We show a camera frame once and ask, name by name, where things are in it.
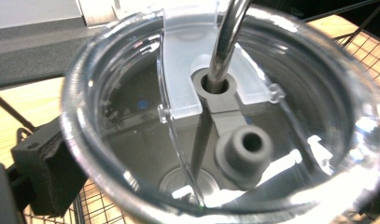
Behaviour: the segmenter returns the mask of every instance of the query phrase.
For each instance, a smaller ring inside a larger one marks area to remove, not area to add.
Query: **clear plastic container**
[[[257,186],[244,190],[217,164],[208,110],[169,117],[162,32],[161,9],[135,14],[94,37],[66,73],[65,139],[122,209],[162,223],[326,222],[380,188],[380,93],[326,36],[271,10],[247,11],[238,44],[272,100],[238,100],[238,111],[268,134],[273,152]],[[189,166],[200,130],[206,151],[195,184]]]

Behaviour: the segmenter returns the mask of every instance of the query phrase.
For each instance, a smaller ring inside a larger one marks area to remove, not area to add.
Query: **circular opening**
[[[243,146],[249,152],[256,152],[261,149],[262,140],[255,133],[247,133],[243,138]]]
[[[269,91],[270,91],[271,93],[277,93],[277,91],[278,91],[277,85],[272,84],[272,85],[269,87]]]
[[[204,77],[202,77],[202,80],[201,80],[201,85],[202,85],[202,88],[204,88],[205,91],[209,92],[206,89],[206,82],[207,82],[207,75],[204,75]],[[224,82],[222,83],[222,89],[221,89],[220,93],[212,93],[212,92],[209,92],[209,93],[210,94],[216,94],[216,95],[222,94],[222,93],[226,92],[229,87],[230,87],[230,83],[228,82],[227,79],[225,79]]]

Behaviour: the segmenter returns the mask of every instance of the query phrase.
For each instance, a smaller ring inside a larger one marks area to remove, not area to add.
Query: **gray plastic nozzle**
[[[215,159],[219,169],[240,189],[254,189],[271,163],[273,143],[255,126],[244,126],[219,138]]]

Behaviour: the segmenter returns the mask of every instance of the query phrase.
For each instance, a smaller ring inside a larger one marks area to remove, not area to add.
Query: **wire rack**
[[[64,217],[36,216],[30,206],[23,211],[28,224],[133,224],[135,221],[88,180]]]
[[[380,89],[380,39],[363,31],[354,37],[351,35],[337,37],[335,41],[363,63],[374,84]]]

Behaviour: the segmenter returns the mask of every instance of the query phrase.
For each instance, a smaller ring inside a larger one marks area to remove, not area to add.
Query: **white surface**
[[[0,0],[0,29],[80,16],[76,0]]]

